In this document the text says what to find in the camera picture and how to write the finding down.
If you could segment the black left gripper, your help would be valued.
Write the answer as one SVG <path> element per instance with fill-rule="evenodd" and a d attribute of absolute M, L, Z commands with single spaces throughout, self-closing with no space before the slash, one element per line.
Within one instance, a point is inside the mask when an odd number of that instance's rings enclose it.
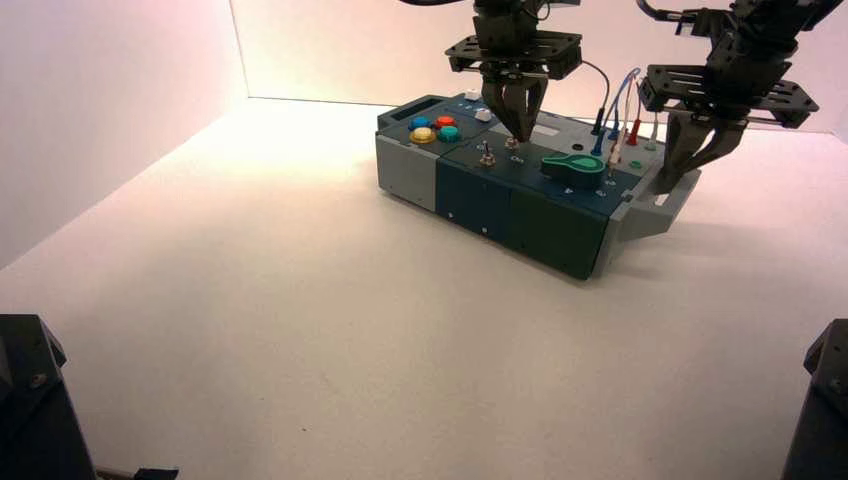
<path fill-rule="evenodd" d="M 582 62 L 581 34 L 540 27 L 554 4 L 475 1 L 473 32 L 445 50 L 453 71 L 483 75 L 486 105 L 517 141 L 530 139 L 548 79 L 561 80 Z"/>

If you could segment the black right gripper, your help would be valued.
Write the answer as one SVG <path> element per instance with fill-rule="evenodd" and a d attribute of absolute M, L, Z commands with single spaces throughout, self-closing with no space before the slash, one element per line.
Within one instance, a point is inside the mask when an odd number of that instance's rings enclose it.
<path fill-rule="evenodd" d="M 690 111 L 701 116 L 744 119 L 770 113 L 767 124 L 797 129 L 819 105 L 797 83 L 784 78 L 798 49 L 797 36 L 819 23 L 817 9 L 645 9 L 655 21 L 677 25 L 678 35 L 707 38 L 702 65 L 650 65 L 640 99 L 651 112 Z M 688 172 L 728 155 L 746 125 L 694 121 L 691 113 L 669 114 L 663 164 L 655 194 L 667 194 Z"/>

